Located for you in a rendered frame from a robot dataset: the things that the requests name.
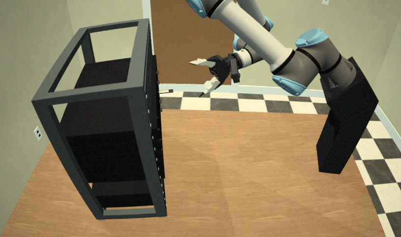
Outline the dark grey server rack frame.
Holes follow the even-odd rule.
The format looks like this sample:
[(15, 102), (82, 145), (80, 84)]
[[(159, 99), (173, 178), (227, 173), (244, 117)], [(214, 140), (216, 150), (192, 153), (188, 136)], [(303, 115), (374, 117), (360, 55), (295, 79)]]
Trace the dark grey server rack frame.
[[(131, 58), (95, 62), (90, 33), (136, 26)], [(97, 220), (167, 216), (160, 81), (150, 31), (149, 18), (79, 28), (31, 100)], [(85, 65), (74, 89), (54, 92), (80, 45)], [(64, 103), (59, 123), (53, 105)]]

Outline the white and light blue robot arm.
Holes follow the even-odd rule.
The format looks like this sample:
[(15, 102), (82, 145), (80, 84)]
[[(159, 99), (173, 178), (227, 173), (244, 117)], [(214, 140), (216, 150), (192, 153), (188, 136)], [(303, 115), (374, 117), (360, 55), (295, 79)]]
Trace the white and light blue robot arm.
[(344, 58), (322, 29), (303, 33), (297, 49), (285, 48), (270, 34), (273, 22), (263, 15), (256, 0), (185, 0), (202, 18), (218, 19), (238, 37), (233, 48), (243, 67), (265, 60), (272, 80), (283, 90), (299, 96), (319, 73), (330, 93), (347, 88), (356, 76), (354, 65)]

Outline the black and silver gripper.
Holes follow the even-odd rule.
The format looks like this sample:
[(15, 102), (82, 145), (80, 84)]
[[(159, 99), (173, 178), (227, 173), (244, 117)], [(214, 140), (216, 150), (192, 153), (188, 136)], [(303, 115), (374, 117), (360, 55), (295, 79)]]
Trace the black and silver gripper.
[(210, 81), (205, 82), (204, 86), (206, 90), (202, 92), (202, 94), (199, 96), (200, 98), (210, 93), (211, 91), (217, 89), (224, 83), (225, 79), (231, 72), (230, 59), (234, 58), (236, 58), (238, 69), (241, 69), (243, 67), (243, 63), (240, 56), (237, 53), (233, 54), (230, 53), (228, 54), (228, 56), (224, 58), (222, 58), (219, 55), (215, 55), (208, 59), (198, 58), (197, 60), (190, 62), (190, 64), (193, 65), (202, 65), (202, 66), (207, 65), (209, 67), (211, 74), (218, 77), (218, 79), (216, 77), (213, 77)]

